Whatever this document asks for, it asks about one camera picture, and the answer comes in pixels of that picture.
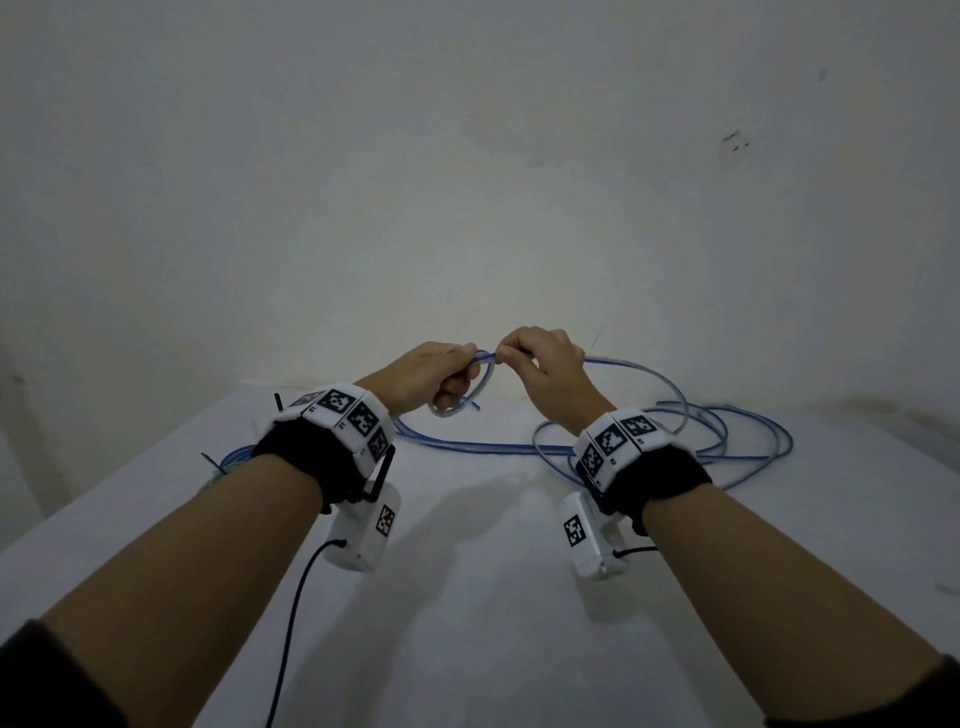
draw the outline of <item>blue cable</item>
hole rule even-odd
[[[445,411],[440,411],[431,405],[430,411],[440,417],[450,417],[462,412],[468,406],[472,406],[474,409],[479,411],[480,405],[474,400],[490,382],[490,379],[493,375],[493,366],[495,360],[495,353],[485,352],[482,350],[478,351],[476,356],[473,357],[473,360],[470,362],[469,366],[486,364],[487,369],[473,389],[465,397],[461,398],[460,403],[456,407]],[[724,462],[757,463],[754,468],[739,476],[734,481],[727,483],[726,485],[722,485],[721,487],[724,490],[728,490],[735,485],[739,485],[740,483],[759,473],[764,468],[767,468],[774,460],[779,460],[782,457],[786,457],[790,454],[790,452],[793,451],[793,436],[786,430],[785,427],[777,422],[774,422],[768,417],[758,415],[756,412],[751,412],[749,410],[742,409],[741,407],[735,407],[731,404],[701,405],[689,402],[684,396],[684,393],[681,392],[680,388],[677,387],[677,385],[670,381],[667,377],[659,372],[649,369],[648,367],[644,367],[640,364],[636,364],[632,361],[626,361],[623,359],[609,359],[600,356],[589,356],[586,358],[585,363],[636,369],[640,372],[655,376],[664,384],[666,384],[671,390],[673,390],[677,397],[675,400],[660,400],[656,403],[656,406],[648,408],[645,411],[650,413],[657,412],[672,414],[681,417],[682,420],[680,425],[676,429],[671,430],[671,432],[673,432],[675,435],[683,431],[690,421],[705,427],[713,435],[715,435],[716,442],[696,451],[697,459],[701,464],[709,465],[711,463]],[[763,425],[774,436],[774,449],[771,452],[762,455],[727,455],[727,447],[730,443],[730,430],[727,427],[727,423],[718,414],[718,412],[729,412]],[[573,448],[568,445],[541,445],[537,441],[538,435],[540,435],[541,431],[555,424],[556,423],[547,421],[538,425],[533,432],[533,436],[529,444],[445,440],[443,438],[431,437],[430,435],[417,432],[411,426],[403,422],[400,418],[397,418],[396,420],[396,433],[400,437],[420,445],[434,449],[449,450],[451,452],[463,452],[481,455],[536,455],[555,473],[561,475],[577,486],[582,486],[583,483],[580,480],[580,476],[577,474],[574,468]],[[247,445],[234,450],[224,457],[220,463],[220,466],[225,468],[227,465],[249,460],[253,452],[253,447],[253,445]],[[566,465],[569,472],[556,465],[550,459],[551,457],[558,456],[566,458]]]

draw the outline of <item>wristband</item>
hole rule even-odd
[[[601,415],[573,446],[576,471],[601,513],[622,513],[646,536],[643,507],[710,482],[694,453],[635,407]]]
[[[284,407],[252,456],[278,455],[318,481],[322,474],[325,510],[329,503],[360,498],[395,437],[390,412],[373,392],[338,383]]]

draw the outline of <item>black and white square pattern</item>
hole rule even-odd
[[[290,402],[287,406],[288,406],[288,407],[303,407],[304,405],[309,404],[310,402],[312,402],[313,400],[315,400],[317,397],[319,397],[320,394],[321,394],[321,392],[311,392],[311,393],[308,394],[308,395],[303,395],[300,399],[298,399],[297,401],[292,401],[292,402]]]
[[[643,415],[637,415],[627,420],[620,420],[620,424],[626,427],[627,432],[634,437],[642,437],[643,435],[649,435],[651,432],[657,431],[657,426]]]
[[[342,415],[349,410],[350,406],[356,401],[356,397],[351,397],[346,392],[341,392],[339,389],[331,389],[320,397],[320,401],[318,401],[317,404]]]
[[[376,415],[371,412],[371,409],[360,402],[357,404],[350,413],[347,415],[347,422],[357,428],[357,431],[367,437],[373,429],[380,424],[380,421],[376,419]]]
[[[580,462],[584,468],[587,469],[590,477],[596,480],[597,474],[600,472],[600,467],[603,465],[603,457],[597,452],[597,448],[593,445],[587,445],[587,449],[584,451],[584,456],[580,458]]]
[[[623,430],[616,425],[610,425],[594,437],[593,441],[600,446],[600,449],[607,457],[610,457],[617,448],[627,442],[627,436],[624,435]]]
[[[380,511],[380,518],[376,520],[376,530],[383,534],[383,537],[386,538],[390,535],[390,529],[394,525],[394,518],[396,513],[394,513],[389,505],[383,506],[383,509]]]
[[[387,435],[384,433],[383,427],[378,427],[370,441],[367,443],[367,447],[370,448],[370,455],[373,456],[374,463],[380,461],[380,458],[383,457],[383,453],[387,451],[389,446],[390,441],[387,440]]]
[[[571,547],[576,546],[587,537],[579,516],[574,516],[569,521],[564,522],[564,531],[566,531],[566,539],[570,541]]]

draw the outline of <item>forearm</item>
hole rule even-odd
[[[712,485],[650,501],[643,523],[768,716],[818,720],[876,708],[942,660],[852,583]]]
[[[190,725],[322,506],[316,480],[257,457],[124,548],[42,621],[131,726]]]

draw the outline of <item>table surface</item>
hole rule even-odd
[[[209,476],[200,451],[253,442],[273,407],[271,389],[233,392],[0,554],[0,637],[192,497]],[[960,654],[960,476],[862,423],[773,414],[795,453],[732,494]],[[525,442],[541,417],[487,400],[450,420],[407,419]],[[753,425],[732,431],[732,454],[769,443]],[[760,724],[657,554],[630,557],[608,582],[575,577],[557,518],[572,486],[537,458],[399,442],[389,479],[403,503],[380,568],[319,560],[307,581],[276,725]],[[294,590],[331,523],[318,519],[197,725],[263,724]]]

